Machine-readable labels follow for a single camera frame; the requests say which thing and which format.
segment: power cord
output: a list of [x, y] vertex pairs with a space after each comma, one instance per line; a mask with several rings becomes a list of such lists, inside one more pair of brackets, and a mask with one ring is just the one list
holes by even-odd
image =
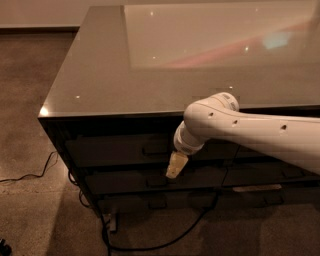
[[[51, 160], [51, 158], [52, 158], [52, 156], [53, 156], [54, 154], [56, 154], [56, 156], [57, 156], [57, 157], [56, 157], [56, 161], [55, 161], [54, 164], [52, 164], [51, 166], [48, 167], [48, 164], [49, 164], [49, 162], [50, 162], [50, 160]], [[44, 166], [44, 168], [43, 168], [43, 171], [42, 171], [42, 173], [41, 173], [40, 175], [37, 175], [37, 174], [26, 174], [26, 175], [24, 175], [24, 176], [22, 176], [22, 177], [20, 177], [20, 178], [17, 178], [17, 179], [4, 179], [4, 180], [0, 180], [0, 183], [3, 183], [3, 182], [16, 182], [16, 181], [23, 180], [23, 179], [25, 179], [25, 178], [27, 178], [27, 177], [42, 178], [42, 177], [45, 175], [46, 171], [49, 170], [51, 167], [53, 167], [53, 166], [58, 162], [58, 157], [59, 157], [59, 154], [58, 154], [57, 151], [51, 152], [50, 155], [49, 155], [49, 157], [48, 157], [48, 159], [47, 159], [47, 161], [46, 161], [46, 164], [45, 164], [45, 166]]]
[[233, 156], [233, 158], [232, 158], [232, 164], [233, 164], [234, 160], [237, 158], [237, 155], [238, 155], [238, 153], [239, 153], [240, 148], [241, 148], [241, 145], [238, 145], [238, 148], [237, 148], [237, 150], [236, 150], [236, 153], [234, 154], [234, 156]]
[[102, 239], [107, 247], [108, 250], [108, 256], [111, 256], [112, 254], [112, 250], [114, 251], [122, 251], [122, 252], [135, 252], [135, 251], [153, 251], [153, 250], [158, 250], [161, 248], [165, 248], [168, 247], [176, 242], [178, 242], [179, 240], [181, 240], [183, 237], [185, 237], [187, 234], [190, 233], [190, 231], [199, 223], [199, 221], [203, 218], [203, 216], [205, 216], [209, 211], [213, 210], [215, 208], [215, 206], [217, 205], [218, 202], [218, 195], [215, 197], [214, 202], [212, 204], [212, 206], [210, 208], [206, 208], [204, 209], [204, 211], [199, 215], [199, 217], [196, 219], [196, 221], [186, 230], [184, 231], [180, 236], [178, 236], [177, 238], [173, 239], [170, 242], [167, 242], [165, 244], [162, 245], [158, 245], [158, 246], [154, 246], [154, 247], [146, 247], [146, 248], [121, 248], [121, 247], [117, 247], [114, 246], [110, 243], [110, 239], [109, 239], [109, 235], [108, 235], [108, 230], [107, 230], [107, 225], [110, 223], [110, 221], [108, 220], [107, 222], [104, 220], [104, 217], [102, 215], [102, 213], [100, 213], [100, 219], [102, 222]]
[[72, 177], [72, 174], [71, 174], [71, 170], [69, 169], [68, 170], [68, 178], [69, 178], [69, 181], [73, 184], [73, 185], [75, 185], [75, 186], [79, 186], [79, 184], [75, 181], [75, 179]]
[[89, 209], [92, 209], [92, 207], [91, 207], [89, 204], [85, 204], [85, 203], [82, 201], [82, 197], [83, 197], [83, 192], [82, 192], [82, 190], [80, 189], [80, 190], [79, 190], [79, 201], [80, 201], [80, 203], [81, 203], [84, 207], [89, 208]]

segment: glass tabletop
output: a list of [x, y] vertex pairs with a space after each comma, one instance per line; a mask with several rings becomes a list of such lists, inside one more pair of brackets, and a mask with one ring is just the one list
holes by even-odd
[[91, 7], [39, 117], [319, 105], [318, 1], [214, 2]]

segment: drawer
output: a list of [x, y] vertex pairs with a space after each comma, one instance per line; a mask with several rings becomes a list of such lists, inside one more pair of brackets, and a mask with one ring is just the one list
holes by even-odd
[[213, 191], [107, 196], [98, 202], [98, 206], [104, 214], [173, 208], [204, 208], [212, 206], [215, 197], [216, 193]]
[[246, 186], [320, 180], [320, 176], [283, 162], [234, 164], [223, 186]]
[[320, 203], [320, 187], [296, 187], [254, 192], [222, 192], [217, 209], [261, 208], [282, 204]]
[[79, 137], [65, 145], [77, 167], [169, 162], [167, 134]]
[[186, 169], [177, 179], [165, 177], [165, 169], [97, 173], [86, 176], [92, 194], [116, 194], [159, 190], [221, 187], [226, 170], [215, 167]]
[[[79, 137], [66, 141], [65, 145], [77, 167], [97, 167], [168, 163], [174, 150], [172, 140], [168, 134], [138, 134]], [[192, 158], [194, 161], [232, 159], [237, 150], [237, 144], [210, 140]], [[251, 152], [244, 156], [256, 157], [257, 153]]]

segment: concrete floor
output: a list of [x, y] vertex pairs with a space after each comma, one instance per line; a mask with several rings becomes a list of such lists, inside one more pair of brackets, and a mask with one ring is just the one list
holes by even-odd
[[[0, 36], [0, 179], [40, 174], [54, 151], [37, 116], [72, 40], [68, 33]], [[319, 255], [319, 211], [311, 204], [215, 210], [170, 247], [112, 255]], [[158, 245], [198, 215], [191, 209], [122, 214], [111, 240], [119, 247]], [[60, 158], [42, 179], [0, 184], [0, 237], [14, 256], [107, 255], [101, 223], [79, 203]]]

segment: black cable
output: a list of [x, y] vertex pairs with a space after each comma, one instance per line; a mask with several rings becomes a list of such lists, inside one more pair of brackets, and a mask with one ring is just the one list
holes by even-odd
[[216, 206], [218, 202], [218, 195], [215, 197], [214, 202], [212, 204], [212, 207], [204, 209], [204, 211], [200, 214], [200, 216], [196, 219], [196, 221], [185, 231], [183, 232], [180, 236], [178, 236], [177, 238], [173, 239], [170, 242], [167, 242], [165, 244], [162, 245], [158, 245], [158, 246], [154, 246], [154, 247], [147, 247], [147, 248], [120, 248], [117, 246], [113, 246], [112, 244], [110, 244], [110, 240], [109, 240], [109, 236], [108, 236], [108, 231], [107, 231], [107, 227], [106, 225], [109, 223], [104, 221], [103, 215], [100, 214], [100, 219], [103, 225], [102, 228], [102, 239], [105, 243], [105, 245], [107, 246], [108, 249], [108, 256], [111, 256], [111, 252], [112, 250], [114, 251], [123, 251], [123, 252], [133, 252], [133, 251], [153, 251], [153, 250], [158, 250], [167, 246], [170, 246], [176, 242], [178, 242], [180, 239], [182, 239], [183, 237], [185, 237], [187, 234], [190, 233], [190, 231], [199, 223], [199, 221], [203, 218], [204, 215], [206, 215], [210, 210], [213, 210]]
[[[52, 164], [49, 168], [47, 168], [47, 166], [48, 166], [48, 164], [49, 164], [49, 162], [50, 162], [50, 160], [51, 160], [52, 155], [55, 154], [55, 153], [57, 154], [57, 158], [56, 158], [55, 163]], [[58, 152], [57, 152], [57, 151], [53, 151], [53, 152], [50, 153], [50, 155], [49, 155], [49, 157], [48, 157], [48, 159], [47, 159], [47, 162], [46, 162], [46, 164], [45, 164], [45, 166], [44, 166], [44, 168], [43, 168], [43, 171], [42, 171], [42, 173], [41, 173], [40, 175], [37, 175], [37, 174], [26, 174], [26, 175], [24, 175], [24, 176], [22, 176], [22, 177], [20, 177], [20, 178], [17, 178], [17, 179], [4, 179], [4, 180], [0, 180], [0, 183], [2, 183], [2, 182], [15, 182], [15, 181], [20, 181], [20, 180], [23, 180], [24, 178], [27, 178], [27, 177], [42, 178], [42, 177], [44, 176], [45, 172], [46, 172], [47, 170], [49, 170], [52, 166], [54, 166], [54, 165], [58, 162], [58, 156], [59, 156], [59, 155], [58, 155]]]
[[234, 160], [236, 159], [236, 157], [237, 157], [237, 155], [238, 155], [238, 153], [239, 153], [240, 148], [241, 148], [241, 145], [238, 145], [237, 151], [236, 151], [236, 153], [234, 154], [233, 159], [232, 159], [232, 164], [233, 164]]
[[68, 178], [69, 178], [69, 181], [73, 184], [73, 185], [75, 185], [75, 186], [79, 186], [78, 185], [78, 183], [74, 180], [74, 179], [72, 179], [71, 178], [72, 177], [72, 174], [71, 174], [71, 171], [70, 171], [70, 169], [68, 170]]
[[79, 190], [79, 200], [80, 200], [80, 203], [81, 203], [84, 207], [91, 209], [91, 206], [90, 206], [89, 204], [85, 204], [85, 203], [82, 201], [82, 196], [83, 196], [83, 192], [82, 192], [82, 190], [80, 189], [80, 190]]

